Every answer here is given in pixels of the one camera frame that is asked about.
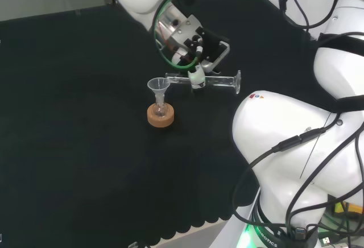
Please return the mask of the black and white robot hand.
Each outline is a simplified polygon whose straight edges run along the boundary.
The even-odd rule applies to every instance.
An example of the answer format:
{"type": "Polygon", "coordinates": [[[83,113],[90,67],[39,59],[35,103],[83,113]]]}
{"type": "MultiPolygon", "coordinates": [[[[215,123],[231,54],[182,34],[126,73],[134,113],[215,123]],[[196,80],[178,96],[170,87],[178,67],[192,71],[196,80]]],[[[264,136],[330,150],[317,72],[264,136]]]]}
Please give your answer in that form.
{"type": "Polygon", "coordinates": [[[205,86],[206,75],[212,73],[230,51],[229,44],[203,28],[194,15],[181,21],[167,42],[172,46],[172,65],[187,74],[193,89],[205,86]]]}

